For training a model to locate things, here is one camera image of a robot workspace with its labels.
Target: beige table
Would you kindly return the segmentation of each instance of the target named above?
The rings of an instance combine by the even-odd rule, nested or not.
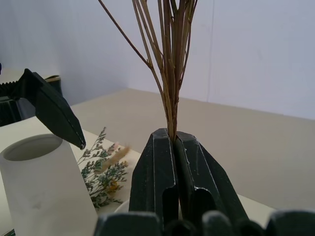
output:
[[[91,148],[94,141],[97,138],[97,135],[89,133],[87,131],[83,131],[85,139],[87,141],[87,148]],[[36,118],[30,118],[27,120],[23,120],[21,122],[17,122],[11,125],[0,127],[0,152],[5,149],[7,146],[30,136],[38,135],[38,134],[45,134],[50,133],[50,131]],[[112,145],[112,142],[109,140],[103,141],[104,147],[109,147]],[[79,148],[71,145],[71,148],[74,152],[76,159],[78,160],[83,151]],[[124,160],[128,162],[127,167],[127,181],[123,184],[123,188],[118,191],[115,195],[117,199],[122,201],[126,201],[129,199],[130,196],[130,189],[131,189],[131,177],[133,169],[139,159],[140,154],[135,151],[130,151]],[[251,199],[245,198],[239,195],[239,198],[243,204],[245,211],[247,212],[250,219],[258,222],[262,226],[266,226],[267,220],[274,210],[268,206],[263,204],[257,203]],[[110,204],[108,206],[103,207],[98,213],[108,213],[113,212],[119,204]],[[2,178],[0,175],[0,235],[6,233],[7,231],[13,228],[13,223],[10,217],[10,212],[6,200],[6,195],[4,191],[4,186],[2,182]]]
[[[82,127],[141,152],[165,127],[158,94],[127,89],[76,106]],[[274,208],[315,208],[315,121],[181,99],[178,130],[195,135],[237,193]]]

